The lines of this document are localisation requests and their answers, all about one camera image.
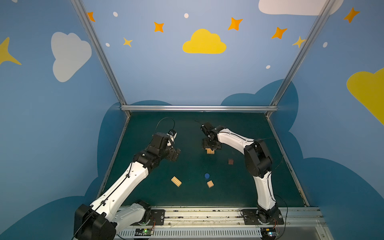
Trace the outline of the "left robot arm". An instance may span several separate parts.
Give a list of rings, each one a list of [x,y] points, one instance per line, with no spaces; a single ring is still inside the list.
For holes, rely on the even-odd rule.
[[[143,150],[134,155],[124,174],[91,205],[79,206],[75,212],[73,240],[113,240],[131,224],[147,221],[151,206],[145,202],[133,203],[123,211],[119,208],[161,160],[175,162],[181,153],[173,147],[150,149],[154,152]]]

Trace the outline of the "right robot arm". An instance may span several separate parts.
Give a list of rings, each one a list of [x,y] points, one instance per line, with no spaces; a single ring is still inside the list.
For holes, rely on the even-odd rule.
[[[214,152],[225,144],[244,155],[246,169],[257,189],[258,221],[265,225],[273,221],[280,212],[272,187],[273,158],[265,142],[243,137],[223,126],[213,127],[208,122],[201,125],[201,130],[206,136],[204,149]]]

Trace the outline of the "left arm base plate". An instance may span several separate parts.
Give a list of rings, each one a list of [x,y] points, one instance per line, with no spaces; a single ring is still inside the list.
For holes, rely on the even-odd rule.
[[[146,226],[153,225],[155,226],[163,226],[165,220],[165,210],[163,209],[154,209],[147,210],[144,215],[143,223]]]

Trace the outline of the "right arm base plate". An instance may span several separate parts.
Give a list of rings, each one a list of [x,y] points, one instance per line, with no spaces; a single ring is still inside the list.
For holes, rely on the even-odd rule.
[[[245,225],[284,225],[284,218],[279,209],[242,209],[241,216]]]

